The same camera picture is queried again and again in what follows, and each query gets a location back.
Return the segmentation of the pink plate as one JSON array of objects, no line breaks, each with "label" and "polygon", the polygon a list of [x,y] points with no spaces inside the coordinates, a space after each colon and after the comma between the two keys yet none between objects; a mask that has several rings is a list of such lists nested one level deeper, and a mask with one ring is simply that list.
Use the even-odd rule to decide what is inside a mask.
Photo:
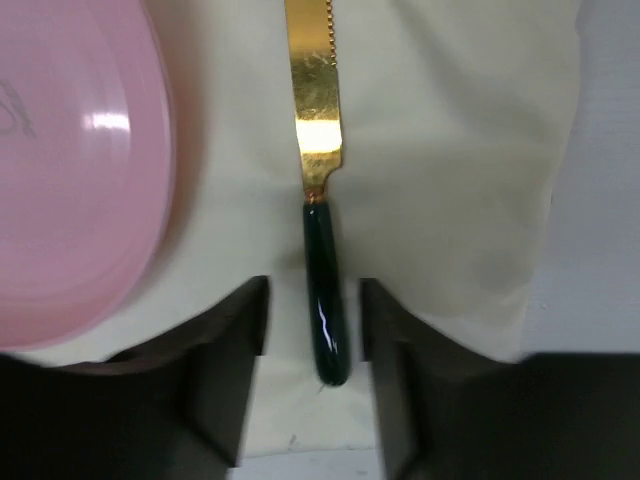
[{"label": "pink plate", "polygon": [[171,102],[140,1],[1,5],[1,347],[104,320],[163,236]]}]

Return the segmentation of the cream cloth placemat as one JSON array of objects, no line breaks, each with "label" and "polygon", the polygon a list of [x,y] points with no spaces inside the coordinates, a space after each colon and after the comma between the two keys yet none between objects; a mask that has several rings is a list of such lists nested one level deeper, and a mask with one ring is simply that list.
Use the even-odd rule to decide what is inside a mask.
[{"label": "cream cloth placemat", "polygon": [[[31,358],[103,360],[271,279],[243,451],[367,449],[369,376],[323,386],[311,351],[284,5],[151,1],[179,160],[166,240],[101,325]],[[575,1],[337,1],[344,163],[329,193],[352,327],[357,282],[485,356],[521,349],[579,91]]]}]

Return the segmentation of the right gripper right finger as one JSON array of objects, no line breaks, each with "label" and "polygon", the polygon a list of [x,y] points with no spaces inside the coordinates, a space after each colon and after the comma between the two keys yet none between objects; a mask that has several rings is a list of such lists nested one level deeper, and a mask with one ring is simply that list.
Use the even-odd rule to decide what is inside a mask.
[{"label": "right gripper right finger", "polygon": [[359,287],[387,479],[635,479],[639,358],[479,355]]}]

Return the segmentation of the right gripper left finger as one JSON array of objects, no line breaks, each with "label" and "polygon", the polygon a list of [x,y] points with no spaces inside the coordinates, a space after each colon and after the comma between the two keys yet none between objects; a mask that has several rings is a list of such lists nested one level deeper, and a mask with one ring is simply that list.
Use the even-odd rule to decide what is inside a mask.
[{"label": "right gripper left finger", "polygon": [[5,479],[222,479],[238,460],[270,284],[100,362],[1,358]]}]

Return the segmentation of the gold knife green handle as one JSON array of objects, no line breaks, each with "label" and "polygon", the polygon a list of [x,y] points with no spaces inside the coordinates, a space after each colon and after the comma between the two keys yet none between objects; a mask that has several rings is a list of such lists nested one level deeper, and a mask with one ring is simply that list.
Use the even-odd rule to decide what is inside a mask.
[{"label": "gold knife green handle", "polygon": [[285,15],[312,344],[319,379],[337,387],[349,378],[351,355],[327,196],[329,176],[342,167],[343,147],[333,6],[324,0],[288,0]]}]

